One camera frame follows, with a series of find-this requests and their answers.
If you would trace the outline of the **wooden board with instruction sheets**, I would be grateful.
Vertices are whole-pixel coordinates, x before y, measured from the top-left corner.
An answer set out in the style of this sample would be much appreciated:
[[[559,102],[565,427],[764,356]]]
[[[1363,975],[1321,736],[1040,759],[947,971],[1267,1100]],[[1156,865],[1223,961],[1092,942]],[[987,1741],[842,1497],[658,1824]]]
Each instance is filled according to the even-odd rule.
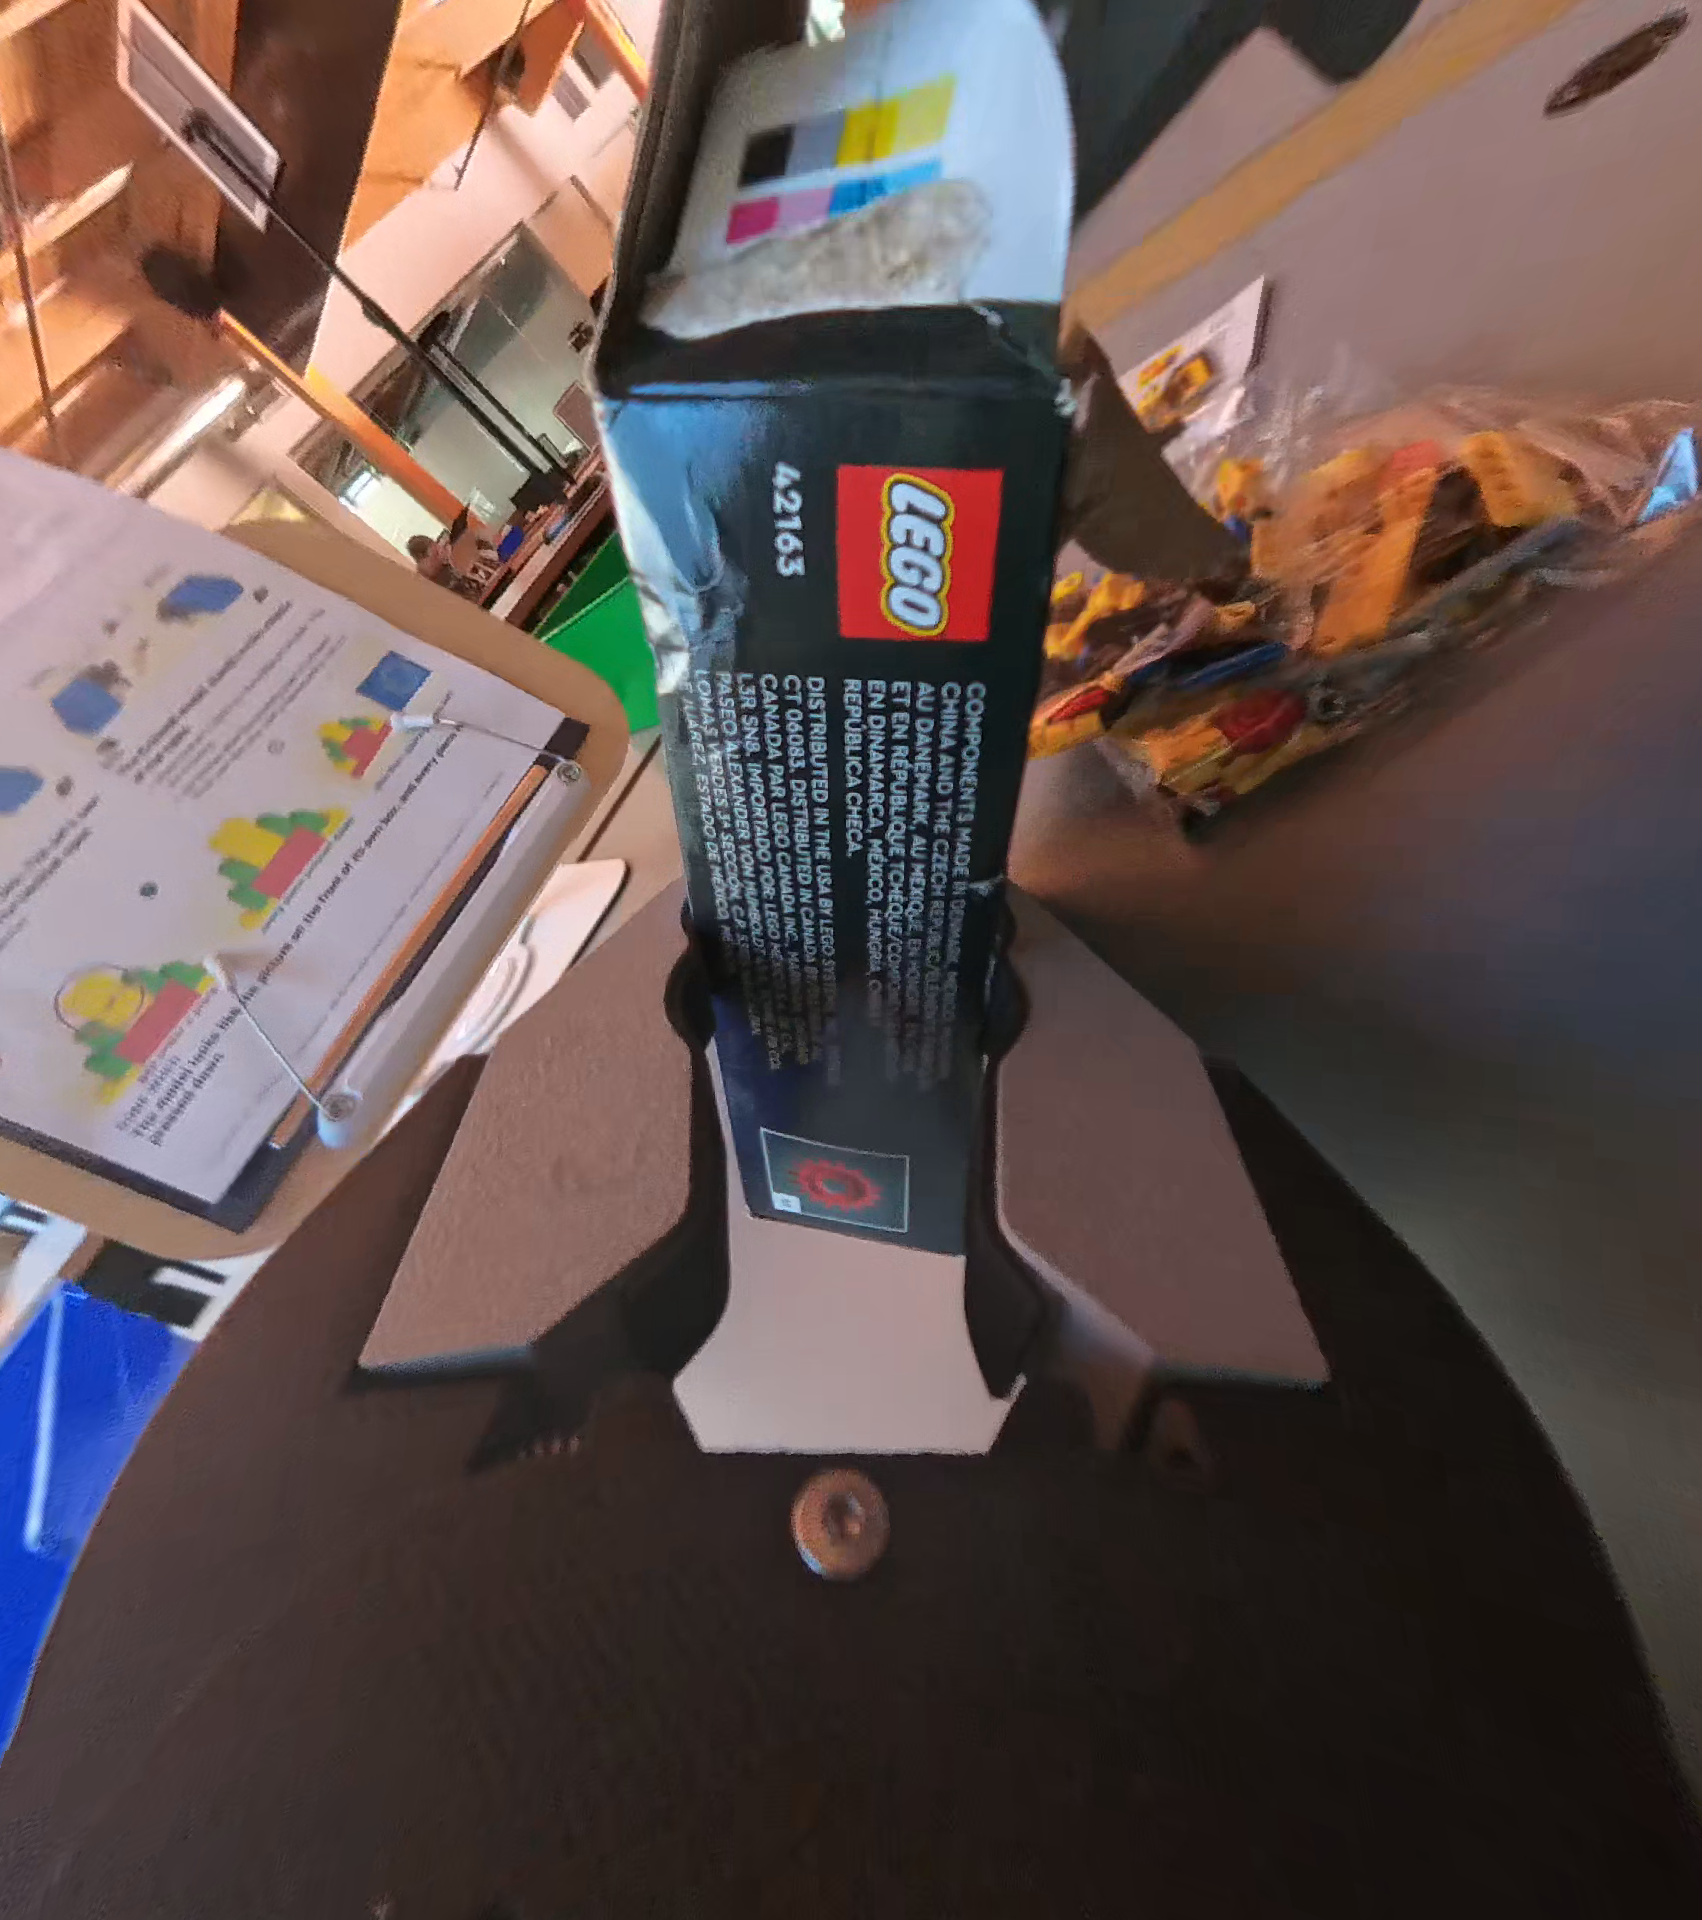
[[[601,678],[358,541],[0,447],[0,1193],[164,1255],[287,1238],[625,750]]]

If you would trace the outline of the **clear bag of lego pieces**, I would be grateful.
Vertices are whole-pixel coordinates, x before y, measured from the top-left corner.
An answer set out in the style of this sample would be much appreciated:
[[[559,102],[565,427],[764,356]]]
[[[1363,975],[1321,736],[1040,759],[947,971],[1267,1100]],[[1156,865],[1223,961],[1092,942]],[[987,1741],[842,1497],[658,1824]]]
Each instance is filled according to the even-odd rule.
[[[1030,764],[1103,756],[1190,837],[1699,526],[1702,403],[1307,397],[1228,436],[1198,504],[1222,573],[1054,584],[1028,728]]]

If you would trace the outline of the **black lego box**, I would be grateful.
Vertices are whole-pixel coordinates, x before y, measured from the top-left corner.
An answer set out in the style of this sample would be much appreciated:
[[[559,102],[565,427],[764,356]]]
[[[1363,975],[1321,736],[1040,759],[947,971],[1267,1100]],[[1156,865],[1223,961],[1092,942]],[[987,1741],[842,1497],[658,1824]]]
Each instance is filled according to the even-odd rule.
[[[987,1016],[1074,401],[1035,4],[662,4],[591,361],[721,1102],[707,1453],[979,1456]]]

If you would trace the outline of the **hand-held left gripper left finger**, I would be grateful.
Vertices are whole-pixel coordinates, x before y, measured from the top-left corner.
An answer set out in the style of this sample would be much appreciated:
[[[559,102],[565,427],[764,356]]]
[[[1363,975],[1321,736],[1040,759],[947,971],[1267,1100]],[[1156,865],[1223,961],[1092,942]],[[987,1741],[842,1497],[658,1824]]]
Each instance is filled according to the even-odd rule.
[[[710,996],[681,896],[648,901],[497,1040],[358,1354],[380,1380],[529,1362],[703,1230],[724,1260]]]

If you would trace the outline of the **round floor port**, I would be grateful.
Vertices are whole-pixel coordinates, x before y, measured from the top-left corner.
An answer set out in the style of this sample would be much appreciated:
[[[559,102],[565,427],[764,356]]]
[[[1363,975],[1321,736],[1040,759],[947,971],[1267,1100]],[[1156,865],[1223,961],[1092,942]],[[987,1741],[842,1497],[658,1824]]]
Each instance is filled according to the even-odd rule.
[[[1667,8],[1608,43],[1551,89],[1544,101],[1541,118],[1556,123],[1629,85],[1661,60],[1688,26],[1688,8]]]

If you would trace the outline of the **green panel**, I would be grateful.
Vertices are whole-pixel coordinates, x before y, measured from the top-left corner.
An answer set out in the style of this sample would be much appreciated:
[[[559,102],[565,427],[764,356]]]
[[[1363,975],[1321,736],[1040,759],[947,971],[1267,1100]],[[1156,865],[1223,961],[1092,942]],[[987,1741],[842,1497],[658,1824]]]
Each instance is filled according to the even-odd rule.
[[[611,690],[632,735],[658,730],[655,661],[630,577],[577,580],[534,633]]]

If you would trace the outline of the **lego instruction booklet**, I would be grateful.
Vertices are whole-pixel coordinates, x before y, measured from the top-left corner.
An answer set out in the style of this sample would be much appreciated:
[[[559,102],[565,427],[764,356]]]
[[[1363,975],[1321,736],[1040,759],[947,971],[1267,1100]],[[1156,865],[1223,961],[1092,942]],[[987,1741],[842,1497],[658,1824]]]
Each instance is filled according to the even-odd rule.
[[[1259,276],[1122,375],[1120,388],[1142,429],[1161,442],[1193,447],[1223,436],[1244,412],[1267,307],[1269,281]]]

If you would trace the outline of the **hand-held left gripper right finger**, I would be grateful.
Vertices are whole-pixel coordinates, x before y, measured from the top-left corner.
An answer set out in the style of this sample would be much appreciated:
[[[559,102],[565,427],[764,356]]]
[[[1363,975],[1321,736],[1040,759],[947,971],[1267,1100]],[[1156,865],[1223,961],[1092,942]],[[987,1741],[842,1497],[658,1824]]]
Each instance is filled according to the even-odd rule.
[[[1019,887],[995,962],[963,1281],[985,1386],[1323,1388],[1200,1046]]]

